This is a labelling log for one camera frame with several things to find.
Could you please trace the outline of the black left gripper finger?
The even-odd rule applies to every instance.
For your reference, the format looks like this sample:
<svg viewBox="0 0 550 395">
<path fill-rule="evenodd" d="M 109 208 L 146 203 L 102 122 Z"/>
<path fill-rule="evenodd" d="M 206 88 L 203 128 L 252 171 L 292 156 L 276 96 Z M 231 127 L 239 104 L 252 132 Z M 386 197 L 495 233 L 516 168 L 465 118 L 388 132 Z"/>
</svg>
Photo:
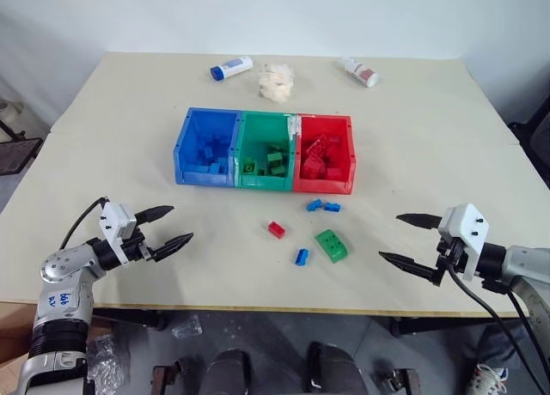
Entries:
<svg viewBox="0 0 550 395">
<path fill-rule="evenodd" d="M 193 233 L 183 234 L 168 240 L 163 246 L 150 250 L 150 256 L 154 261 L 162 261 L 165 258 L 177 253 L 193 237 Z"/>
<path fill-rule="evenodd" d="M 174 206 L 161 205 L 155 206 L 146 210 L 142 210 L 136 214 L 136 224 L 142 225 L 145 223 L 151 223 L 158 219 L 163 218 L 166 214 L 171 212 Z"/>
</svg>

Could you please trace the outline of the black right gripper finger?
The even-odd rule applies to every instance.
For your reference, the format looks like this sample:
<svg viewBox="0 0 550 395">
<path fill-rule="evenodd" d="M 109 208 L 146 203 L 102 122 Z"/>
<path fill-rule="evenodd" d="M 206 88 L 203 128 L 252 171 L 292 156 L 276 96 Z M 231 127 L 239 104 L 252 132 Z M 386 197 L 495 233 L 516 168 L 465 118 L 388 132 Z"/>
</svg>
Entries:
<svg viewBox="0 0 550 395">
<path fill-rule="evenodd" d="M 421 277 L 435 286 L 439 286 L 443 279 L 443 270 L 430 268 L 428 266 L 416 263 L 412 258 L 392 253 L 379 252 L 379 255 L 393 266 L 412 274 L 416 277 Z"/>
<path fill-rule="evenodd" d="M 428 230 L 438 228 L 442 220 L 441 216 L 434 216 L 422 213 L 406 213 L 397 215 L 395 218 L 414 227 L 424 228 Z"/>
</svg>

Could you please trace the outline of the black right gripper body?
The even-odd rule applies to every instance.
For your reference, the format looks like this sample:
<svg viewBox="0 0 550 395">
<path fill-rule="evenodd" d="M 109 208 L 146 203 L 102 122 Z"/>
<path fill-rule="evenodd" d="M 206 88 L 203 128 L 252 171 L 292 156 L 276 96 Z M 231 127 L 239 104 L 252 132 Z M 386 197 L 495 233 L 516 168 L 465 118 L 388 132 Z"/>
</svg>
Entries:
<svg viewBox="0 0 550 395">
<path fill-rule="evenodd" d="M 465 243 L 461 238 L 450 240 L 440 238 L 437 244 L 436 275 L 442 277 L 444 272 L 451 266 L 456 273 L 463 273 L 468 261 L 468 254 L 465 252 Z"/>
</svg>

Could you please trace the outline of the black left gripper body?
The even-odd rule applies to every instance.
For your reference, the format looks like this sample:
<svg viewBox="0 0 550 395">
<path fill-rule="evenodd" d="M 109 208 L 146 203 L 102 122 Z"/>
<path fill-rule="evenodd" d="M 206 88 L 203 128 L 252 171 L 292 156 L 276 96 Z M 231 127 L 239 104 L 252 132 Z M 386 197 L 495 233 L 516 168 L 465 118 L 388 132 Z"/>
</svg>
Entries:
<svg viewBox="0 0 550 395">
<path fill-rule="evenodd" d="M 145 236 L 139 227 L 135 227 L 127 239 L 122 240 L 121 250 L 124 253 L 122 264 L 133 261 L 152 259 L 151 249 L 145 242 Z"/>
</svg>

